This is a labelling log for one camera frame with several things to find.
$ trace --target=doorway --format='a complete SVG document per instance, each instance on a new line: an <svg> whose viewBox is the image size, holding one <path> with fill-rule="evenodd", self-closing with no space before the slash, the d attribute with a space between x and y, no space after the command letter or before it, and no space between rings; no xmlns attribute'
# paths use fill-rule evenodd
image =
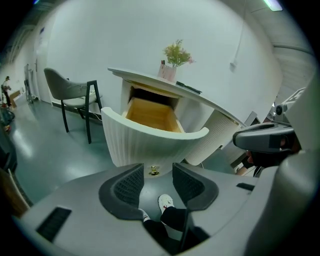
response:
<svg viewBox="0 0 320 256"><path fill-rule="evenodd" d="M39 99L50 104L52 101L44 69L47 68L49 41L55 16L55 14L51 14L39 22L34 42L35 78L39 91Z"/></svg>

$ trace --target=ceiling light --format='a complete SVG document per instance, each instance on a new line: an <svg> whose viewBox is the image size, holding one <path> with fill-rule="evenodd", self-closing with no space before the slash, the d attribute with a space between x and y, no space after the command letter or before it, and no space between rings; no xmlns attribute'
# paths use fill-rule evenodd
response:
<svg viewBox="0 0 320 256"><path fill-rule="evenodd" d="M263 0L266 5L271 9L271 11L282 11L281 5L278 3L277 0Z"/></svg>

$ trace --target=person in background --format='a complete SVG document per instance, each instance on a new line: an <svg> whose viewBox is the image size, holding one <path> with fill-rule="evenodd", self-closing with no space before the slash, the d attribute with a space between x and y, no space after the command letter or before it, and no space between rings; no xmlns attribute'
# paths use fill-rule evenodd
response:
<svg viewBox="0 0 320 256"><path fill-rule="evenodd" d="M6 98L6 104L8 105L8 107L11 106L10 97L8 95L8 90L11 91L11 87L9 86L9 80L10 80L10 77L7 76L5 78L5 81L4 81L3 85L1 85L1 90L2 90L2 93L4 94L4 96Z"/></svg>

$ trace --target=gray chair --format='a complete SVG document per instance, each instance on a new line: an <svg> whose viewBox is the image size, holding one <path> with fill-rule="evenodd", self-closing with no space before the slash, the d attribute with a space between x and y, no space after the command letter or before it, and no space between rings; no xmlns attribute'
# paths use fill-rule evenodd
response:
<svg viewBox="0 0 320 256"><path fill-rule="evenodd" d="M69 132L69 129L66 119L65 105L76 108L82 119L84 119L84 116L81 113L81 109L84 108L86 134L90 144L91 134L89 124L89 105L97 101L99 109L101 110L102 108L97 80L88 82L72 82L68 79L65 79L52 68L45 68L44 74L52 96L56 100L61 101L63 122L67 133ZM90 95L91 86L94 86L95 95Z"/></svg>

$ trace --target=white desk countertop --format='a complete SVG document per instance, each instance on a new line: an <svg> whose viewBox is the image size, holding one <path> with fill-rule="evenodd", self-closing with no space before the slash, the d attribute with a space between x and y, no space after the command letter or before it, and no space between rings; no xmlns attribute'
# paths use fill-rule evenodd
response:
<svg viewBox="0 0 320 256"><path fill-rule="evenodd" d="M185 98L203 103L207 106L210 106L210 107L218 110L219 112L226 115L227 117L229 117L233 121L237 122L238 124L246 127L246 125L242 121L240 121L238 118L236 118L230 112L226 111L224 108L215 104L214 102L212 102L211 100L202 96L201 94L197 94L188 88L184 88L179 85L176 85L176 83L173 81L169 81L167 79L164 79L164 78L161 78L161 77L158 77L155 75L149 75L149 74L137 72L137 71L130 70L130 69L108 67L108 70L111 71L115 76L121 77L124 80L134 81L137 83L148 85L148 86L151 86L151 87L154 87L157 89L165 90L170 93L180 95L181 97L185 97Z"/></svg>

